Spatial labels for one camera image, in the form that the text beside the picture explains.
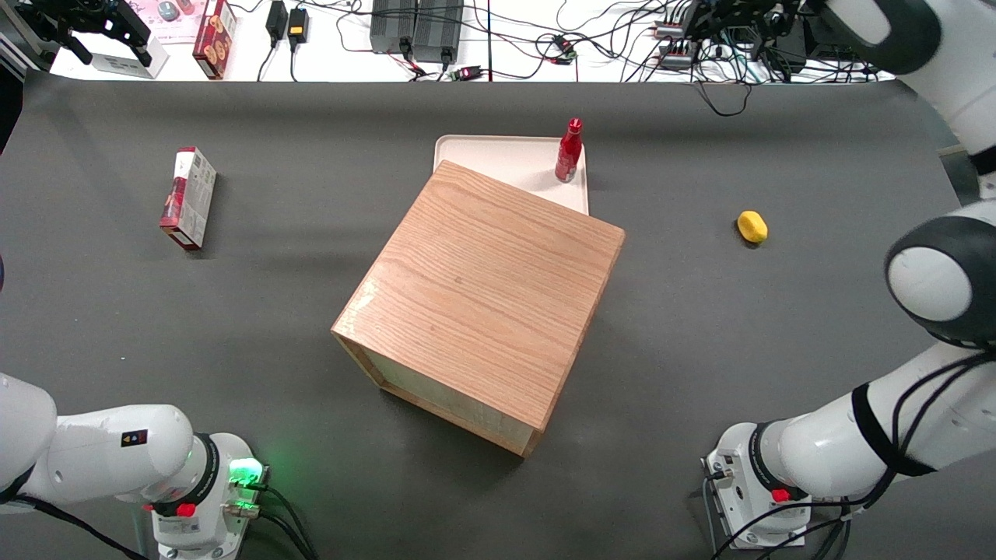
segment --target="gray table mat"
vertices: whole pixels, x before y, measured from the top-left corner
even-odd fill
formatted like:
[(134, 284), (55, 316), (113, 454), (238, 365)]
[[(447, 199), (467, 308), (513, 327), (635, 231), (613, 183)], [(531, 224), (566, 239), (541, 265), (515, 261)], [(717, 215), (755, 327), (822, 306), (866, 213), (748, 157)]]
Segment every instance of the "gray table mat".
[[(731, 111), (744, 90), (709, 94)], [(895, 84), (757, 88), (731, 119), (671, 84), (35, 74), (26, 98), (0, 157), (0, 368), (62, 414), (170, 403), (196, 429), (244, 436), (323, 558), (708, 558), (698, 457), (724, 429), (810, 411), (931, 343), (889, 299), (882, 257), (956, 201)], [(437, 138), (557, 136), (573, 116), (591, 213), (627, 241), (521, 462), (378, 391), (329, 327)], [(221, 174), (196, 254), (156, 227), (191, 144)], [(745, 208), (771, 227), (758, 250), (732, 229)], [(984, 466), (896, 486), (855, 522), (848, 558), (991, 557)], [(134, 544), (128, 506), (71, 509)], [(284, 542), (256, 523), (242, 558), (292, 558)], [(116, 557), (40, 514), (0, 519), (0, 551)]]

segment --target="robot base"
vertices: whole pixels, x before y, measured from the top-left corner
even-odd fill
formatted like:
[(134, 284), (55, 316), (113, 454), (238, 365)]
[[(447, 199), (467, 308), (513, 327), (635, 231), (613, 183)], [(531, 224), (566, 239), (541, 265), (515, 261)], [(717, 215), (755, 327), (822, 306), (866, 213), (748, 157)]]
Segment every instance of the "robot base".
[[(739, 423), (732, 426), (719, 438), (716, 448), (702, 459), (703, 466), (710, 472), (730, 470), (731, 476), (713, 480), (715, 503), (719, 517), (727, 535), (739, 531), (744, 525), (767, 513), (775, 507), (792, 503), (809, 503), (807, 497), (797, 502), (775, 503), (771, 491), (765, 488), (750, 464), (749, 441), (757, 427), (755, 423)], [(810, 508), (787, 509), (754, 523), (730, 545), (739, 549), (759, 549), (773, 547), (790, 539), (806, 529), (809, 523)], [(787, 546), (803, 546), (806, 537), (800, 537)]]
[(218, 447), (218, 476), (193, 517), (162, 517), (152, 513), (152, 530), (160, 558), (169, 560), (232, 560), (242, 546), (249, 519), (224, 512), (226, 504), (254, 504), (259, 492), (236, 487), (229, 481), (229, 464), (251, 458), (241, 437), (213, 433)]

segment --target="green led light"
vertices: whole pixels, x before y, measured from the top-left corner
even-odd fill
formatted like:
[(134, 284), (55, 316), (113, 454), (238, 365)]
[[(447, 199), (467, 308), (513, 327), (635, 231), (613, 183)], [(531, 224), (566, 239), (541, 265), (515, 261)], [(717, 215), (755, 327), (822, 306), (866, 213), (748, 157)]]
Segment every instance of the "green led light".
[(255, 484), (263, 478), (263, 463), (249, 457), (228, 463), (228, 481), (236, 484)]

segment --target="white tray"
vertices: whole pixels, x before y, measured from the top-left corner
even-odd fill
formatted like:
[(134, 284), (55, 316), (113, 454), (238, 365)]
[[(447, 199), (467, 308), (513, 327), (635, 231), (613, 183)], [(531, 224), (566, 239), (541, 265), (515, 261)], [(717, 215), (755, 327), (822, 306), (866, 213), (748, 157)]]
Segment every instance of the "white tray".
[(474, 137), (447, 135), (436, 141), (435, 163), (448, 159), (457, 165), (507, 182), (547, 200), (588, 214), (588, 174), (585, 148), (571, 182), (554, 176), (560, 139), (536, 137)]

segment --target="wood grain surface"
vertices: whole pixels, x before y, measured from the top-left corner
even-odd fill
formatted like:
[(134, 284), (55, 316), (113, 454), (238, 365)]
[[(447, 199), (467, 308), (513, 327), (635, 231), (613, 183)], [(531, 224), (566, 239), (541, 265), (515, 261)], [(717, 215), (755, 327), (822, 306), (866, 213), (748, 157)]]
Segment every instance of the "wood grain surface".
[(445, 161), (332, 331), (542, 432), (623, 239)]

